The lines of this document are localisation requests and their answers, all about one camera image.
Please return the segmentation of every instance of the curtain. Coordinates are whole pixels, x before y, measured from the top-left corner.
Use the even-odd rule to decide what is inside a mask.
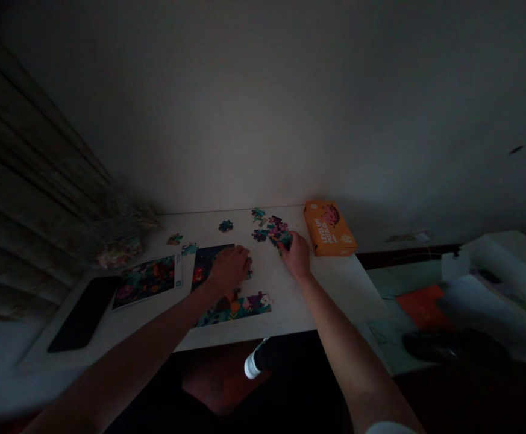
[[[0,319],[47,322],[105,243],[153,225],[0,43]]]

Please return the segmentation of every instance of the sneaker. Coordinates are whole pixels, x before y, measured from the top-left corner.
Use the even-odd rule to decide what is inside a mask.
[[[257,345],[257,348],[255,348],[255,350],[251,354],[249,354],[249,356],[245,360],[245,375],[251,380],[254,380],[258,377],[258,375],[261,372],[263,372],[262,366],[260,367],[260,369],[259,367],[257,367],[257,364],[255,362],[255,355],[267,340],[268,338],[264,338],[263,341]]]

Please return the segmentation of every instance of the floor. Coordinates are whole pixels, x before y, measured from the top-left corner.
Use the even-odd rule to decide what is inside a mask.
[[[388,318],[367,323],[367,327],[381,349],[388,372],[394,376],[434,366],[434,363],[413,358],[405,350],[402,344],[403,335],[416,332],[417,327],[395,301],[395,297],[440,283],[442,281],[441,261],[427,260],[378,268],[369,270],[367,274],[389,310]]]

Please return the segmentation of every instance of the forearm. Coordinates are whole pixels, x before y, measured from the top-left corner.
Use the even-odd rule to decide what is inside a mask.
[[[363,336],[310,275],[299,279],[356,432],[390,420],[422,431],[395,382]]]
[[[205,282],[102,356],[42,412],[28,432],[76,424],[103,432],[154,377],[200,316],[221,297]]]

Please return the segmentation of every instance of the smartphone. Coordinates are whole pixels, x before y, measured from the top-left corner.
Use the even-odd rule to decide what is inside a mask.
[[[118,276],[92,279],[48,347],[48,353],[79,350],[88,345],[121,282]]]

